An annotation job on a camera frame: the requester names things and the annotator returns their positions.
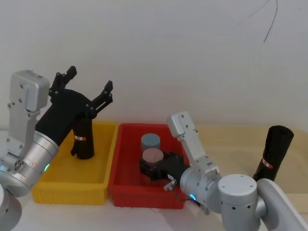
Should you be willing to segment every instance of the white robotic arm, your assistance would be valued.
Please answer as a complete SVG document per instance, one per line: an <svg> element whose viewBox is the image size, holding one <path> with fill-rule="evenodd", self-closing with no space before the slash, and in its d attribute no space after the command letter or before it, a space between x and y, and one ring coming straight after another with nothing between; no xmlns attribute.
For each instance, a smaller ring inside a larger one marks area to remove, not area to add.
<svg viewBox="0 0 308 231"><path fill-rule="evenodd" d="M93 101L65 89L76 74L74 66L66 74L57 73L51 88L46 78L32 71L16 72L11 77L10 126L7 145L0 147L0 231L16 226L22 213L16 198L31 191L73 127L80 125L82 119L90 120L90 127L82 128L92 137L91 120L113 101L111 81ZM37 122L48 95L52 106Z"/></svg>
<svg viewBox="0 0 308 231"><path fill-rule="evenodd" d="M172 135L182 143L191 164L180 178L181 190L197 201L206 214L210 210L221 213L227 231L257 231L260 219L269 231L308 231L308 225L273 181L256 182L240 174L221 178L219 168L206 155L187 112L170 116L167 123Z"/></svg>

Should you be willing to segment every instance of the white wall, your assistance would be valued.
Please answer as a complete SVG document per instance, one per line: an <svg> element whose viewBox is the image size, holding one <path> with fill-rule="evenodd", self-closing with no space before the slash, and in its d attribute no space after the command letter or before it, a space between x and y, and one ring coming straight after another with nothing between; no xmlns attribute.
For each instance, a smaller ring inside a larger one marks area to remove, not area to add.
<svg viewBox="0 0 308 231"><path fill-rule="evenodd" d="M12 72L90 99L107 80L114 103L98 119L162 122L188 110L198 123L283 124L308 131L308 1L2 0L0 127L8 125Z"/></svg>

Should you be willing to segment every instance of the table surface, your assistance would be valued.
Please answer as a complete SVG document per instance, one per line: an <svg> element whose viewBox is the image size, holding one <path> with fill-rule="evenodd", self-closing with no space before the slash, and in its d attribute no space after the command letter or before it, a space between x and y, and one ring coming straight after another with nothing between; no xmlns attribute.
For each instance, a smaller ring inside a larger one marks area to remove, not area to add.
<svg viewBox="0 0 308 231"><path fill-rule="evenodd" d="M7 131L0 131L0 145ZM23 214L13 231L225 231L219 214L204 215L195 204L184 209L120 208L107 200L103 206L44 205L31 195L19 198ZM302 215L308 222L308 214ZM266 231L261 222L260 231Z"/></svg>

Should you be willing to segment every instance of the gray cylinder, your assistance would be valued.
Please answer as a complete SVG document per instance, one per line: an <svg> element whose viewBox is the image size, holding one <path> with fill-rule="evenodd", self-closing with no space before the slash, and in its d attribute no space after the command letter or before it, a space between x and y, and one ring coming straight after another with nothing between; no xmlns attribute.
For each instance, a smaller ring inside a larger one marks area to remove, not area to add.
<svg viewBox="0 0 308 231"><path fill-rule="evenodd" d="M0 185L0 230L12 230L20 220L20 202Z"/></svg>
<svg viewBox="0 0 308 231"><path fill-rule="evenodd" d="M257 231L257 183L249 176L233 174L218 183L223 225L228 231Z"/></svg>
<svg viewBox="0 0 308 231"><path fill-rule="evenodd" d="M0 165L0 182L15 197L27 195L58 150L55 142L35 131L32 145L15 174L11 174L6 167Z"/></svg>
<svg viewBox="0 0 308 231"><path fill-rule="evenodd" d="M160 149L160 137L154 133L147 133L141 137L141 151L148 148Z"/></svg>

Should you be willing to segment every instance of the red plastic bin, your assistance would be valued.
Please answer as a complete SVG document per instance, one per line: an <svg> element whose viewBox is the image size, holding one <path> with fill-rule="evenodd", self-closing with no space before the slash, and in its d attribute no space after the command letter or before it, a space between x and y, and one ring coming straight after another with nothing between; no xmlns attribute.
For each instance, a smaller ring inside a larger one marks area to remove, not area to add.
<svg viewBox="0 0 308 231"><path fill-rule="evenodd" d="M109 181L114 206L182 209L184 202L177 201L173 192L166 192L163 188L168 180L151 182L140 172L141 137L146 133L155 133L160 137L162 151L182 154L185 163L189 163L181 143L172 137L167 125L121 124ZM179 188L176 193L180 199L186 198Z"/></svg>

